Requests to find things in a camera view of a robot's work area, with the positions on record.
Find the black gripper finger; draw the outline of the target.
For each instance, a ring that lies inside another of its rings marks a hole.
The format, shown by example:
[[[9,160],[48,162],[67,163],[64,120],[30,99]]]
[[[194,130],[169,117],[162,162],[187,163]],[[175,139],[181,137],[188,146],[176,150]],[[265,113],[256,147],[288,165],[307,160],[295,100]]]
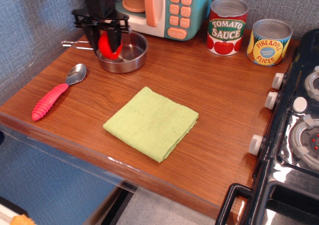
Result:
[[[82,25],[82,29],[93,48],[94,52],[98,50],[98,42],[100,39],[100,29],[97,26]]]
[[[122,34],[119,28],[112,27],[107,29],[107,35],[111,51],[115,53],[122,43]]]

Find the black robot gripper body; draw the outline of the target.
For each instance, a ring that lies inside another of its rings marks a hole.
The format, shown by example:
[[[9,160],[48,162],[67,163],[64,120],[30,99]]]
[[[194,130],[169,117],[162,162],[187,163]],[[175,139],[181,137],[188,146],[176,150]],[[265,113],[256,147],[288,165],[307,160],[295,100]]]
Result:
[[[115,8],[117,0],[84,0],[83,9],[74,9],[74,24],[78,28],[95,26],[98,29],[118,28],[120,32],[131,33],[129,16]]]

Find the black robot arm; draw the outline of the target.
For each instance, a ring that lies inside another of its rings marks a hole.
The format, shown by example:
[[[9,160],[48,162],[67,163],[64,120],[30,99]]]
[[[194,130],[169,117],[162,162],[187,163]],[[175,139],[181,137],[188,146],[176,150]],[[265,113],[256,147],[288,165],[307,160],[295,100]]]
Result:
[[[131,33],[129,16],[115,8],[117,0],[84,0],[84,9],[74,9],[75,26],[81,28],[94,51],[118,57],[122,51],[123,33]]]

